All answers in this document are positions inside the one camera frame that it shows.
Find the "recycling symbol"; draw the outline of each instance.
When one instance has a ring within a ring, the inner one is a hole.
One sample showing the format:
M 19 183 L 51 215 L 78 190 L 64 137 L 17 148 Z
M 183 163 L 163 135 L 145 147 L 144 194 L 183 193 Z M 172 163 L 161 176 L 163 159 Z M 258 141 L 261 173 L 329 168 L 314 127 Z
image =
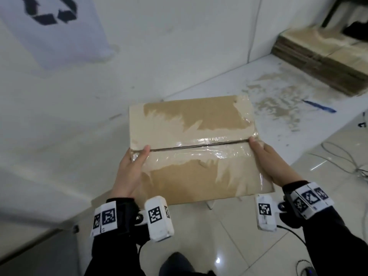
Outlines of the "recycling symbol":
M 77 19 L 76 2 L 74 2 L 73 0 L 60 0 L 60 1 L 62 1 L 69 8 L 69 10 L 62 11 L 61 9 L 59 9 L 57 18 L 66 24 L 68 24 L 69 21 L 76 20 Z M 55 19 L 55 16 L 52 13 L 38 15 L 38 7 L 40 6 L 40 4 L 37 2 L 37 0 L 23 0 L 23 2 L 25 13 L 30 17 L 32 17 L 36 22 L 44 26 L 58 24 L 57 20 Z

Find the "cardboard debris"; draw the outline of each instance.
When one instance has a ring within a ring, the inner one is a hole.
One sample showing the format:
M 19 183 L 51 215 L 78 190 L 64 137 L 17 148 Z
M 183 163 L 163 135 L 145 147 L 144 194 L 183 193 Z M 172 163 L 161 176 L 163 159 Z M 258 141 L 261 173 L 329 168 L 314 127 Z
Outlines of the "cardboard debris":
M 281 33 L 272 54 L 349 96 L 368 88 L 368 44 L 309 27 Z
M 129 112 L 131 149 L 151 145 L 138 205 L 156 195 L 172 205 L 274 191 L 246 142 L 258 135 L 247 96 L 139 104 Z

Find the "hand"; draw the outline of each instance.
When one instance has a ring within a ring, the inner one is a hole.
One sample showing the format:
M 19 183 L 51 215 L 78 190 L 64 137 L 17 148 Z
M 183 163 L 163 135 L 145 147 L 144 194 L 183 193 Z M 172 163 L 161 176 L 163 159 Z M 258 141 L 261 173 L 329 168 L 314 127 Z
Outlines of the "hand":
M 303 178 L 289 166 L 282 157 L 268 144 L 262 147 L 254 137 L 249 138 L 249 145 L 260 162 L 261 167 L 272 177 L 280 187 L 303 180 Z
M 140 184 L 142 166 L 150 153 L 150 146 L 146 145 L 134 162 L 130 160 L 128 149 L 120 162 L 115 184 L 111 190 L 111 198 L 132 198 L 133 191 Z

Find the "white table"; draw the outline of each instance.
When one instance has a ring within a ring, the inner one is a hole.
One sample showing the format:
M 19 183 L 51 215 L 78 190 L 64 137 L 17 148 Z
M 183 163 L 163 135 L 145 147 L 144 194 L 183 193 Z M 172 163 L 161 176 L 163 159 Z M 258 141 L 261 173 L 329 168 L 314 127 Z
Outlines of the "white table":
M 260 138 L 288 163 L 368 108 L 368 93 L 347 97 L 281 59 L 268 55 L 171 95 L 165 100 L 248 94 Z M 302 101 L 335 109 L 329 113 Z

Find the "blue marker line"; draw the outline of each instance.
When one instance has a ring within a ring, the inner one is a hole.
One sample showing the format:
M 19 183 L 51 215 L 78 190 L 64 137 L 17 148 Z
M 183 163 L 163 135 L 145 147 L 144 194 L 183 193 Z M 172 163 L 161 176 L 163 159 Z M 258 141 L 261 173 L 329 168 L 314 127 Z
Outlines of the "blue marker line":
M 316 108 L 319 108 L 319 109 L 322 109 L 322 110 L 325 110 L 329 113 L 336 113 L 337 111 L 334 110 L 333 108 L 330 108 L 330 107 L 327 107 L 327 106 L 321 106 L 320 104 L 318 103 L 314 103 L 314 102 L 311 102 L 311 101 L 306 101 L 306 100 L 302 100 L 303 102 L 307 103 L 307 104 L 310 104 L 311 106 L 314 106 Z

